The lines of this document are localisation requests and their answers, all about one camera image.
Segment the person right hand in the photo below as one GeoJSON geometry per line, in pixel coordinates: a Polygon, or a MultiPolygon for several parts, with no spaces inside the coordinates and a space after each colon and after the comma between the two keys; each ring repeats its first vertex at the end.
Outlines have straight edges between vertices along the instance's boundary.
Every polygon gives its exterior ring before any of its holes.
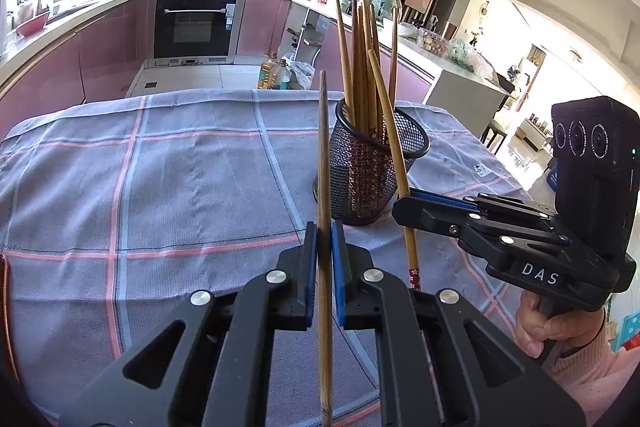
{"type": "Polygon", "coordinates": [[[538,359],[544,351],[544,343],[556,341],[562,353],[582,349],[601,332],[605,312],[574,310],[555,317],[547,317],[539,310],[541,298],[530,291],[521,293],[521,303],[516,312],[515,342],[530,357],[538,359]]]}

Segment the pink sleeve right forearm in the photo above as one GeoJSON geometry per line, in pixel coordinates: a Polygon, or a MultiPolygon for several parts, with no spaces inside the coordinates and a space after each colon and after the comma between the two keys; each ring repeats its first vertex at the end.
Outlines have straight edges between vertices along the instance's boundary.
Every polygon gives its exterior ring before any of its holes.
{"type": "Polygon", "coordinates": [[[580,405],[593,426],[623,391],[639,364],[639,348],[613,351],[600,332],[574,355],[561,357],[551,377],[580,405]]]}

